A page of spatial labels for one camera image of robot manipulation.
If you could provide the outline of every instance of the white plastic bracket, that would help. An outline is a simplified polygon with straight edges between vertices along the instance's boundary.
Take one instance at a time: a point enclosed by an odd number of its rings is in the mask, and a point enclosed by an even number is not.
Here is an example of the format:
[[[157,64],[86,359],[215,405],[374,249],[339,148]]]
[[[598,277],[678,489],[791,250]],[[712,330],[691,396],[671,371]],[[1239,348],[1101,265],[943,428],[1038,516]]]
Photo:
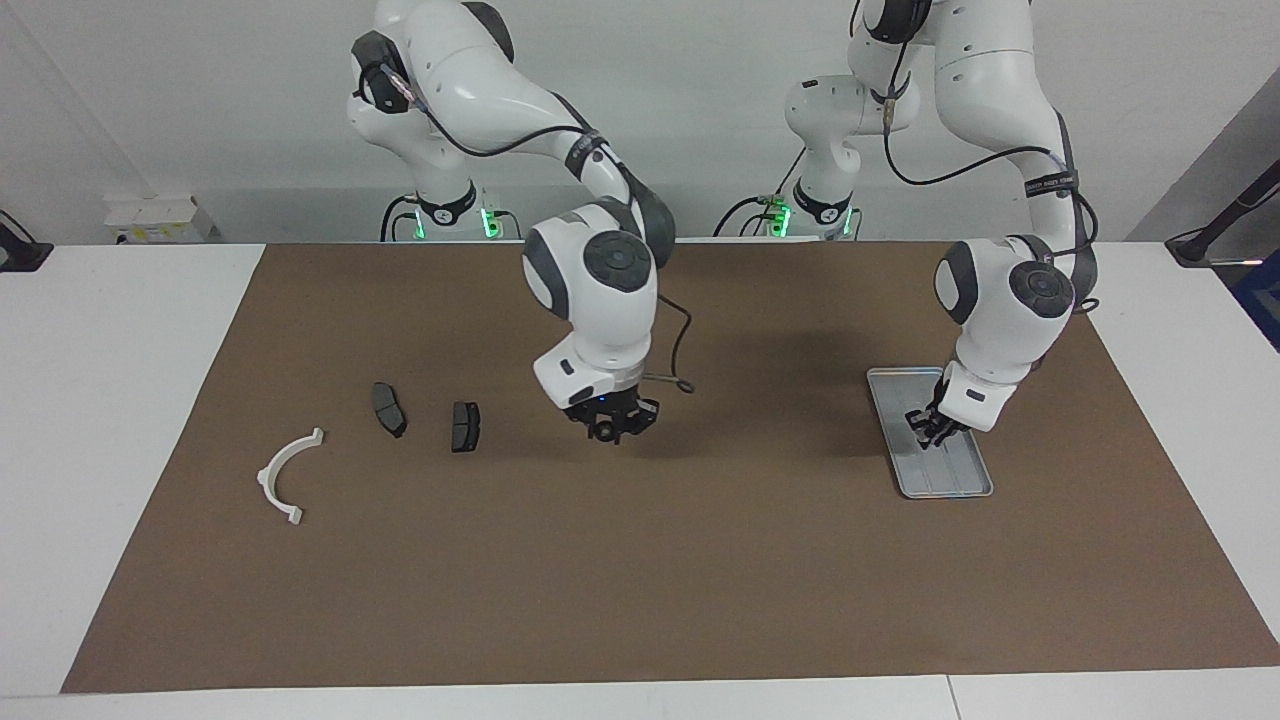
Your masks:
[[[302,452],[303,450],[310,450],[312,447],[319,447],[324,442],[324,430],[316,428],[310,436],[305,438],[298,438],[289,445],[285,445],[275,454],[275,457],[257,473],[257,484],[262,486],[262,493],[266,495],[266,501],[270,502],[279,510],[289,516],[289,523],[297,525],[302,521],[302,509],[296,505],[285,505],[275,496],[275,478],[280,474],[280,468],[293,459],[294,455]]]

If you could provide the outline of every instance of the brown paper mat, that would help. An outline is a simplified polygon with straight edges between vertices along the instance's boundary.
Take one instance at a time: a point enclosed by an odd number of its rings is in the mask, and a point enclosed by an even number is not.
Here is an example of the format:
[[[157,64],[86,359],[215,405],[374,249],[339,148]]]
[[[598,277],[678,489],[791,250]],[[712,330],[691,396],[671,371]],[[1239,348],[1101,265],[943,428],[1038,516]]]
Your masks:
[[[942,250],[681,247],[699,393],[616,448],[538,388],[517,247],[270,247],[64,691],[1280,665],[1087,319],[980,437],[993,497],[897,495],[864,374],[948,355]],[[291,527],[255,474],[315,425]]]

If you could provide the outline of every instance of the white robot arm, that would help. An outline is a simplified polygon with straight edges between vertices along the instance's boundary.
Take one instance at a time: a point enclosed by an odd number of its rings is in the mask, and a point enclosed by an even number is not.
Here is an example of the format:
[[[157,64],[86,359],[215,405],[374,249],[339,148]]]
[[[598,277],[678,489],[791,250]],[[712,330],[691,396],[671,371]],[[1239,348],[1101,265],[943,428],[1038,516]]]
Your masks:
[[[525,238],[534,296],[573,327],[534,363],[534,372],[552,402],[585,424],[589,437],[617,443],[639,434],[658,414],[658,404],[640,398],[637,386],[658,269],[675,249],[671,211],[572,105],[512,65],[509,35],[493,8],[381,0],[375,15],[378,29],[352,49],[360,82],[352,100],[393,118],[364,120],[366,128],[396,128],[362,135],[413,168],[420,195],[474,193],[470,178],[462,179],[466,155],[530,152],[562,161],[596,196],[538,223]],[[460,190],[463,195],[456,195]]]
[[[914,119],[919,97],[910,72],[900,73],[923,45],[934,46],[942,123],[995,152],[979,164],[1009,158],[1029,199],[1033,233],[959,242],[938,266],[934,290],[961,334],[932,402],[909,416],[928,447],[966,428],[995,427],[1018,384],[1093,288],[1097,265],[1089,246],[1097,218],[1079,193],[1066,124],[1036,77],[1029,3],[864,0],[855,26],[849,45],[854,76],[800,83],[787,99],[787,122],[808,149],[791,191],[801,223],[828,234],[838,223],[831,209],[847,206],[858,172],[849,136],[881,135],[888,154],[890,133]],[[888,160],[911,184],[942,182],[977,167],[913,181],[891,154]]]

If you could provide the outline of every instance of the table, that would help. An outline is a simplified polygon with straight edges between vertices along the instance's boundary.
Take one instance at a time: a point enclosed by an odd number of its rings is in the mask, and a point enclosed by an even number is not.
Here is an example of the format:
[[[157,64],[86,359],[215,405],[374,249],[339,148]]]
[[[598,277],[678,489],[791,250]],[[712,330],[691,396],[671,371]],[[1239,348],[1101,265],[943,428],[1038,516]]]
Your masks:
[[[0,717],[1271,717],[1280,669],[49,697],[261,246],[63,247],[0,278]],[[1272,634],[1280,356],[1211,272],[1102,245],[1093,322]]]

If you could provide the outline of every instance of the metal tray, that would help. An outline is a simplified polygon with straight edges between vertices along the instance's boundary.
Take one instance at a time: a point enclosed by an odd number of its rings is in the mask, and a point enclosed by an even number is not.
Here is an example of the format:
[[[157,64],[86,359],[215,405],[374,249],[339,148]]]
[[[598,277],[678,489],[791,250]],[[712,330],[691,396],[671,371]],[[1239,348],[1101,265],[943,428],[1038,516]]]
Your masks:
[[[987,497],[993,489],[991,475],[973,433],[957,433],[942,447],[925,451],[906,423],[908,413],[933,397],[941,377],[941,368],[876,368],[867,373],[897,487],[911,500]]]

